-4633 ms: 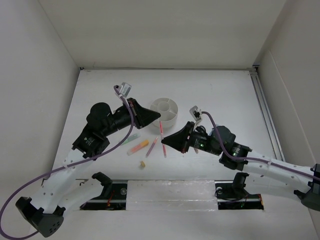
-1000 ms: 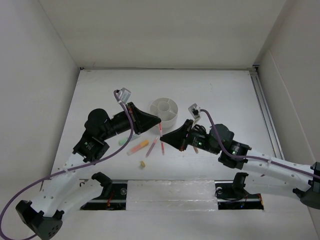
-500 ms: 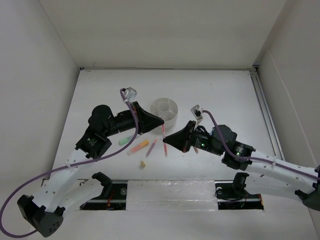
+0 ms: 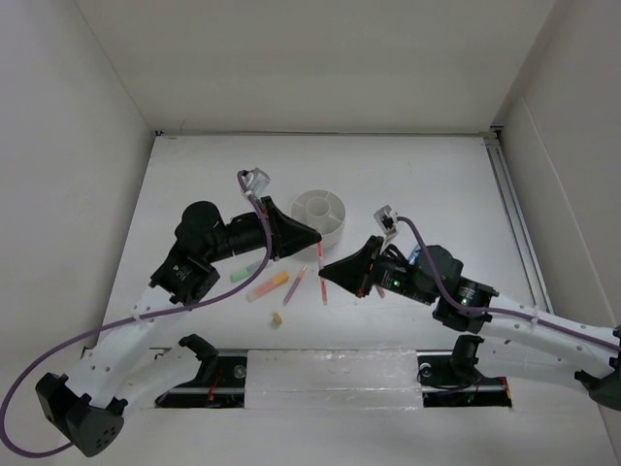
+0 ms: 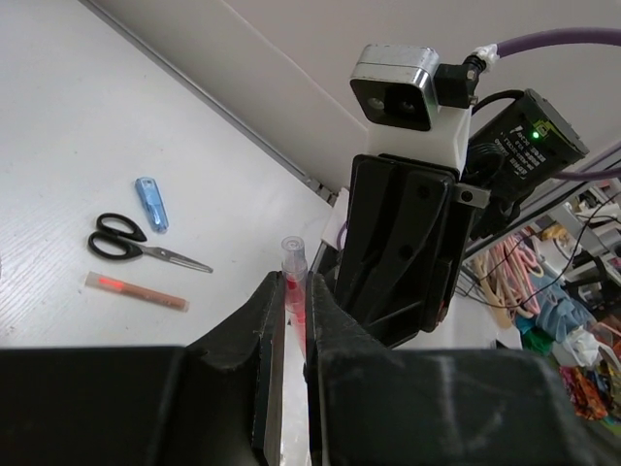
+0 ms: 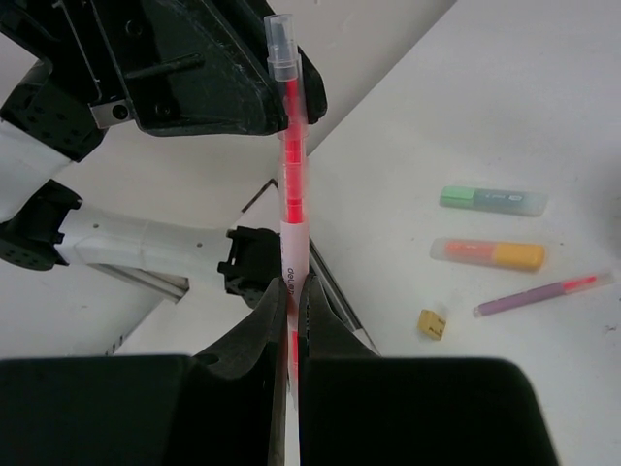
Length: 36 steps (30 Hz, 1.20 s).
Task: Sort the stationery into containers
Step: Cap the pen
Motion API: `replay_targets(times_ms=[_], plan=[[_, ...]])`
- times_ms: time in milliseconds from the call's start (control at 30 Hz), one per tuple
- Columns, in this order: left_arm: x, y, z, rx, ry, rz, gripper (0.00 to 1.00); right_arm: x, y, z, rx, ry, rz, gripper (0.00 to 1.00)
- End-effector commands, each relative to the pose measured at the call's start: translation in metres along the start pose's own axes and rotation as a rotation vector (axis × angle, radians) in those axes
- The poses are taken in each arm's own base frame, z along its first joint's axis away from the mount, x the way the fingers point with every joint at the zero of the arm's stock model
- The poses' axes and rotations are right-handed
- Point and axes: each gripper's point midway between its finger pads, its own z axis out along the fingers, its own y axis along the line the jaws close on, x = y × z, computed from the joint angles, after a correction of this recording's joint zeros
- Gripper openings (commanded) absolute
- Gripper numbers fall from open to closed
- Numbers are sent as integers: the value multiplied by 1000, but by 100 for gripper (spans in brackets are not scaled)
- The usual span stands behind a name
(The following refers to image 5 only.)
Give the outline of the brown orange pen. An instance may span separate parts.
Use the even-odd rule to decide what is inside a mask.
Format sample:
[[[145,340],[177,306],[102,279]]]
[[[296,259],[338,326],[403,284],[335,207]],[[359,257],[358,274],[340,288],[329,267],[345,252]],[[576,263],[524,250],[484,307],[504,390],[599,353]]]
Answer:
[[[183,298],[94,272],[89,272],[87,274],[84,284],[88,287],[128,296],[133,299],[149,302],[175,311],[186,312],[189,308],[189,302]]]

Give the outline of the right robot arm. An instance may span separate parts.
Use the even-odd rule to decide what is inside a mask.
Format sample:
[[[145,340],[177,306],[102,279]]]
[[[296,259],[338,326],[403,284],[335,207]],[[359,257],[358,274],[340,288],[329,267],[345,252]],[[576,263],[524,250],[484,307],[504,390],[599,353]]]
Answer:
[[[463,175],[394,155],[358,155],[334,296],[393,348],[445,317],[466,244],[503,232],[542,183],[588,152],[531,89],[469,140]]]

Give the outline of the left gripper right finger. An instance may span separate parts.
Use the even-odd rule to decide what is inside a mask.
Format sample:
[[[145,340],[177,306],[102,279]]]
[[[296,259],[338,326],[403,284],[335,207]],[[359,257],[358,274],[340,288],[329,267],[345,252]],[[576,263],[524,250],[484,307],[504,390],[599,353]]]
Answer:
[[[389,349],[307,283],[315,465],[578,465],[582,430],[557,374],[512,349]]]

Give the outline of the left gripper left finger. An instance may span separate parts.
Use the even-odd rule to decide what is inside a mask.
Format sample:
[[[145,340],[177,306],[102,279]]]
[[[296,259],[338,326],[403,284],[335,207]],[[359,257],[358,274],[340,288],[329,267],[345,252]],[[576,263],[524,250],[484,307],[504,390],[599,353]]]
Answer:
[[[277,465],[284,279],[185,347],[5,349],[5,465]]]

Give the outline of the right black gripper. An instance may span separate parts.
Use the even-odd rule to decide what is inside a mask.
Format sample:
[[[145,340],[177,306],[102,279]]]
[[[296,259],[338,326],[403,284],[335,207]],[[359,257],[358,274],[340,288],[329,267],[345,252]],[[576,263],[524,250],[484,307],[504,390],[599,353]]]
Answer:
[[[386,154],[353,159],[334,296],[389,348],[447,314],[474,219],[457,186],[448,168]]]

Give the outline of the red pink pen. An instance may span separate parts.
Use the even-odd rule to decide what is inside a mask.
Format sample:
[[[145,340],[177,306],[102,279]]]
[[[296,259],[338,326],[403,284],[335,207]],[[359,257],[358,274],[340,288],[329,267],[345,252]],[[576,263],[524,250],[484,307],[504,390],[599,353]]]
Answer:
[[[285,310],[304,358],[306,349],[306,288],[308,262],[306,259],[305,242],[297,236],[289,236],[282,240],[283,258],[282,274],[285,280]]]

